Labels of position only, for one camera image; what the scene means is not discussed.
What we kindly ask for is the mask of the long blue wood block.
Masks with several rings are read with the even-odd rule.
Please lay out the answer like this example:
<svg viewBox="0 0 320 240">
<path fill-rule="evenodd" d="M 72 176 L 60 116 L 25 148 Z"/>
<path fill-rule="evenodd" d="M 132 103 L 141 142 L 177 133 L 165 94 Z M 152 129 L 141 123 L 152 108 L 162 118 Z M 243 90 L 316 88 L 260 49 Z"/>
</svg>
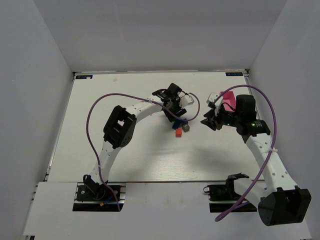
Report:
<svg viewBox="0 0 320 240">
<path fill-rule="evenodd" d="M 172 129 L 176 130 L 181 126 L 181 121 L 176 119 L 172 125 Z"/>
</svg>

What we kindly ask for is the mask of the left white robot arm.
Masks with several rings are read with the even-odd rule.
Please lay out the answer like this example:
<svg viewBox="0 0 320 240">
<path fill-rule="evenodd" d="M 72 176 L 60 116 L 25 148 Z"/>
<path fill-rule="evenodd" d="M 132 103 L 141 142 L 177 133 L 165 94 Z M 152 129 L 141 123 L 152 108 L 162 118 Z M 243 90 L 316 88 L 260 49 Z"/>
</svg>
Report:
<svg viewBox="0 0 320 240">
<path fill-rule="evenodd" d="M 137 100 L 138 103 L 128 107 L 114 107 L 103 128 L 102 149 L 100 153 L 93 151 L 97 157 L 96 164 L 89 174 L 83 176 L 83 183 L 95 200 L 105 197 L 114 161 L 120 150 L 132 140 L 138 122 L 161 111 L 173 122 L 194 103 L 193 97 L 174 83 L 167 89 L 153 92 L 149 98 L 138 97 Z"/>
</svg>

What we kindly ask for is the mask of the blue table label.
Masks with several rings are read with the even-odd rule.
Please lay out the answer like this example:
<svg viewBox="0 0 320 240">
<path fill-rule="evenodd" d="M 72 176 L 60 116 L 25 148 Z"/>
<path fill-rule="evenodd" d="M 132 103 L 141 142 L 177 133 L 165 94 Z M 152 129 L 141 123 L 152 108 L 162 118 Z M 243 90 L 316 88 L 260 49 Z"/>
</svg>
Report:
<svg viewBox="0 0 320 240">
<path fill-rule="evenodd" d="M 237 77 L 237 76 L 243 76 L 243 73 L 242 72 L 226 72 L 225 75 L 228 77 Z"/>
<path fill-rule="evenodd" d="M 76 75 L 75 78 L 77 80 L 86 80 L 86 79 L 92 79 L 93 75 Z"/>
</svg>

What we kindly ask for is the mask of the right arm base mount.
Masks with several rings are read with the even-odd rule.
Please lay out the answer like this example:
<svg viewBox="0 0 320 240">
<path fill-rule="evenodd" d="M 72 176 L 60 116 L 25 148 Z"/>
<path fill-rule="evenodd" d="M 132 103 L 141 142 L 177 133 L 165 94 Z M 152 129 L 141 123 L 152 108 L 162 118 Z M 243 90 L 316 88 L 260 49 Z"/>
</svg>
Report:
<svg viewBox="0 0 320 240">
<path fill-rule="evenodd" d="M 228 210 L 241 197 L 237 193 L 229 193 L 225 184 L 209 184 L 203 188 L 203 193 L 209 198 L 210 213 L 222 213 Z M 232 213 L 257 212 L 250 202 L 243 200 L 244 206 L 238 206 Z"/>
</svg>

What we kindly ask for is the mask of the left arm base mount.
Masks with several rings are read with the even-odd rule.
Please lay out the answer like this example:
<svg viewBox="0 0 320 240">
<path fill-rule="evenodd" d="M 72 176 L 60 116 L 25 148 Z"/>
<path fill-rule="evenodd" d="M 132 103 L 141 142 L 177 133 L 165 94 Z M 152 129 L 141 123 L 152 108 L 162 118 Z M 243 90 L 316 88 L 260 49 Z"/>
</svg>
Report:
<svg viewBox="0 0 320 240">
<path fill-rule="evenodd" d="M 73 212 L 119 212 L 125 203 L 125 185 L 110 186 L 116 194 L 118 204 L 114 195 L 108 188 L 103 189 L 97 196 L 84 185 L 79 184 L 76 188 L 72 211 Z"/>
</svg>

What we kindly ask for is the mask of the pink plastic box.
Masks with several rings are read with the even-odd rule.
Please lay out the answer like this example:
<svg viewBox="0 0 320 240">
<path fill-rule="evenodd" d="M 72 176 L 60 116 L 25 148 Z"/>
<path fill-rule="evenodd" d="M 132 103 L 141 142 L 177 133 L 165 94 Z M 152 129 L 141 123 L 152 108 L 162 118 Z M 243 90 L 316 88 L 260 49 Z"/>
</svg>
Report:
<svg viewBox="0 0 320 240">
<path fill-rule="evenodd" d="M 228 91 L 222 96 L 221 106 L 228 112 L 234 112 L 236 110 L 236 97 L 233 91 Z"/>
</svg>

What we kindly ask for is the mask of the left blue table label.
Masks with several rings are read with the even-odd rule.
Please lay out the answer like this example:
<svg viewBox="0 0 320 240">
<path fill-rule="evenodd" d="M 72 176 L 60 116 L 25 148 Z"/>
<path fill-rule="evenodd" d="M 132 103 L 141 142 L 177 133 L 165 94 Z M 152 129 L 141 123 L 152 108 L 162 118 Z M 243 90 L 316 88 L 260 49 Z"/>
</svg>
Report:
<svg viewBox="0 0 320 240">
<path fill-rule="evenodd" d="M 76 75 L 75 78 L 77 80 L 86 80 L 86 79 L 92 79 L 93 75 Z"/>
</svg>

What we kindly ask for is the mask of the red wood cube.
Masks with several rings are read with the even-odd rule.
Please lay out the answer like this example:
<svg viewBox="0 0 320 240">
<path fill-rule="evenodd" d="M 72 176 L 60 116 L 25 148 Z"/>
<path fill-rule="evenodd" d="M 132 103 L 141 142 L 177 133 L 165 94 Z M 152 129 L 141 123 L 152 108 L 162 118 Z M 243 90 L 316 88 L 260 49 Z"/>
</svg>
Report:
<svg viewBox="0 0 320 240">
<path fill-rule="evenodd" d="M 182 132 L 182 129 L 181 129 L 181 128 L 177 128 L 177 129 L 175 130 L 175 136 L 176 136 L 177 138 L 180 138 L 180 137 L 182 136 L 182 134 L 183 134 L 183 132 Z"/>
</svg>

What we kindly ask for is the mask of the aluminium table edge rail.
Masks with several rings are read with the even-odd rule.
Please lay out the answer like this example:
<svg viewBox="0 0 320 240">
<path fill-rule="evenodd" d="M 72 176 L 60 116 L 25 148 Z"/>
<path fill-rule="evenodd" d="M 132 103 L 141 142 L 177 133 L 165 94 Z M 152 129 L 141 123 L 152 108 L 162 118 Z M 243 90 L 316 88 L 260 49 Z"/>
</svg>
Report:
<svg viewBox="0 0 320 240">
<path fill-rule="evenodd" d="M 245 79 L 245 82 L 247 85 L 250 85 L 250 73 L 249 73 L 249 70 L 248 69 L 245 69 L 243 71 L 243 76 L 244 76 L 244 79 Z M 248 89 L 248 92 L 251 96 L 253 96 L 253 91 L 250 87 L 247 88 Z"/>
</svg>

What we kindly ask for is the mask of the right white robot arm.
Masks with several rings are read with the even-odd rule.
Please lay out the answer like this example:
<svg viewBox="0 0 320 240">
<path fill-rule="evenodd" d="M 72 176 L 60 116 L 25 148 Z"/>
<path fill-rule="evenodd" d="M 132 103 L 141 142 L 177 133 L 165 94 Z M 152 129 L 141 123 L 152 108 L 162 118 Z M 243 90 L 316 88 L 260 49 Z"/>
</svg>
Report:
<svg viewBox="0 0 320 240">
<path fill-rule="evenodd" d="M 223 99 L 213 92 L 207 104 L 210 111 L 201 123 L 214 131 L 223 126 L 234 127 L 253 154 L 265 183 L 265 187 L 261 187 L 244 173 L 229 175 L 225 181 L 229 196 L 237 200 L 244 196 L 257 209 L 266 226 L 301 223 L 310 205 L 311 194 L 308 189 L 298 186 L 283 165 L 272 146 L 268 125 L 257 119 L 255 98 L 248 94 L 237 95 L 235 108 L 228 111 L 223 106 Z"/>
</svg>

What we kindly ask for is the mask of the small blue wood cube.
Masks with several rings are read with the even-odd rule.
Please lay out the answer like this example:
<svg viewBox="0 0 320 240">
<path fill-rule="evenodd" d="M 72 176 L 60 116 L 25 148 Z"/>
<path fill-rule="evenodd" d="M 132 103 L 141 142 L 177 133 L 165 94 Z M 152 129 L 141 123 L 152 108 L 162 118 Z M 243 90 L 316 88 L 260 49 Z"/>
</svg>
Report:
<svg viewBox="0 0 320 240">
<path fill-rule="evenodd" d="M 188 124 L 188 121 L 187 120 L 182 120 L 181 121 L 181 125 L 183 126 L 183 125 L 187 125 Z"/>
</svg>

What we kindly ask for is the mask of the olive grey wood cube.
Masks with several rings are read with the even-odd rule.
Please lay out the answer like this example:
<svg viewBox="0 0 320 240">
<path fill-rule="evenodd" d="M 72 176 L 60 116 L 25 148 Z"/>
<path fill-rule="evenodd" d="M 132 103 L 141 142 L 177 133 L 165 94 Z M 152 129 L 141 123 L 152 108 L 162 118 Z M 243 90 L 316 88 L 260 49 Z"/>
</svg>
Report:
<svg viewBox="0 0 320 240">
<path fill-rule="evenodd" d="M 184 132 L 188 132 L 188 131 L 190 130 L 190 126 L 189 126 L 188 124 L 183 124 L 183 125 L 182 125 L 182 130 L 183 130 Z"/>
</svg>

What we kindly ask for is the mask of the right blue table label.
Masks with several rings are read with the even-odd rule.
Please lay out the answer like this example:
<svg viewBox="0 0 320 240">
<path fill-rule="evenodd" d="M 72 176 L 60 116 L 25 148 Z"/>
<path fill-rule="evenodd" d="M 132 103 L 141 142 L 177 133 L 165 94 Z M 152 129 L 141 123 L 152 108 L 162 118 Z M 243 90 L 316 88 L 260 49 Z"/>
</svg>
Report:
<svg viewBox="0 0 320 240">
<path fill-rule="evenodd" d="M 225 75 L 228 77 L 237 77 L 237 76 L 243 76 L 243 73 L 242 72 L 226 72 Z"/>
</svg>

